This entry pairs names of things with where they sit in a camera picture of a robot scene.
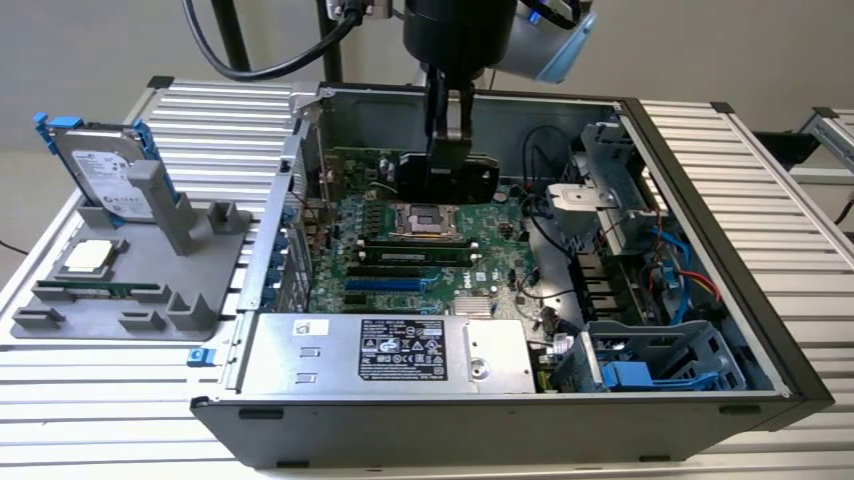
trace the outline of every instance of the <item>sticker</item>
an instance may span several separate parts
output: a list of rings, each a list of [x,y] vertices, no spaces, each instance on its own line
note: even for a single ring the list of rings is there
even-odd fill
[[[71,155],[101,207],[123,218],[152,218],[145,196],[128,181],[128,161],[111,152],[75,150]]]
[[[441,320],[361,320],[359,376],[367,381],[448,379]]]
[[[328,335],[329,321],[325,318],[307,318],[293,322],[293,336]]]

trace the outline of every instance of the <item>blue cable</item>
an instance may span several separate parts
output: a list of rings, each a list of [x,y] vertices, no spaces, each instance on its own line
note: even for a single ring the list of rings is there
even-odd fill
[[[667,232],[659,232],[658,228],[651,229],[651,232],[655,235],[660,235],[662,240],[674,245],[679,250],[682,250],[682,256],[684,257],[684,269],[691,268],[691,246],[679,241],[676,237],[674,237]],[[691,282],[682,277],[682,300],[679,302],[679,308],[676,309],[676,314],[672,316],[672,320],[670,321],[670,326],[679,325],[682,323],[682,319],[684,318],[684,314],[688,311],[688,300],[691,297],[690,291]]]

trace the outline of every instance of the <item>blue latch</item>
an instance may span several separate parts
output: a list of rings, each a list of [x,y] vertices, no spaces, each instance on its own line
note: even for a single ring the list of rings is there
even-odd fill
[[[667,284],[668,290],[675,290],[679,288],[679,279],[676,278],[676,271],[670,260],[666,260],[662,263],[662,279]]]
[[[196,347],[189,350],[187,355],[187,366],[199,367],[215,367],[213,358],[216,357],[216,349]]]
[[[604,386],[611,389],[651,388],[650,368],[644,362],[611,362],[602,367]]]

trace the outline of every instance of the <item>blue plastic clip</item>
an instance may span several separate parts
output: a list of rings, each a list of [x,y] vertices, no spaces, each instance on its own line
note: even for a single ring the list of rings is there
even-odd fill
[[[187,355],[187,366],[192,368],[215,367],[215,357],[215,349],[196,347],[189,350],[189,355]]]
[[[662,262],[662,278],[670,290],[676,290],[680,287],[675,266],[670,260]]]

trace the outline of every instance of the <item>capacitor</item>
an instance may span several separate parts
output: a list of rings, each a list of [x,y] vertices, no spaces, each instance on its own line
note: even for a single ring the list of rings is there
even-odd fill
[[[516,271],[512,268],[507,272],[507,286],[512,292],[516,291]]]
[[[510,196],[504,192],[495,192],[495,195],[492,195],[492,201],[502,205],[507,203],[508,198]]]
[[[388,171],[385,172],[385,182],[395,183],[395,164],[388,164]]]

